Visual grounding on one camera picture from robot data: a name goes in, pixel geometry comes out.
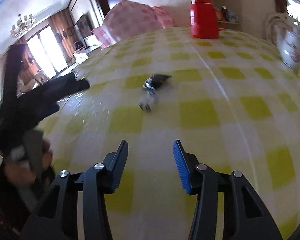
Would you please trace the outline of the person left hand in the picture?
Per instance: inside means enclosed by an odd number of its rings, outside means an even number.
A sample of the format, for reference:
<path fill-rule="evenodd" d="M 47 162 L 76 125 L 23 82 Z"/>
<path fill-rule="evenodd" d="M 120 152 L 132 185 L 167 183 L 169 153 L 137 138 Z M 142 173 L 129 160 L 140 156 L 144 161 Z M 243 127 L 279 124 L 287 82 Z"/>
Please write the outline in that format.
<path fill-rule="evenodd" d="M 51 165 L 53 160 L 53 152 L 50 150 L 51 144 L 47 140 L 43 140 L 42 149 L 42 169 L 43 171 Z M 30 186 L 36 180 L 36 174 L 30 167 L 28 162 L 9 160 L 5 164 L 4 173 L 10 183 L 15 186 Z"/>

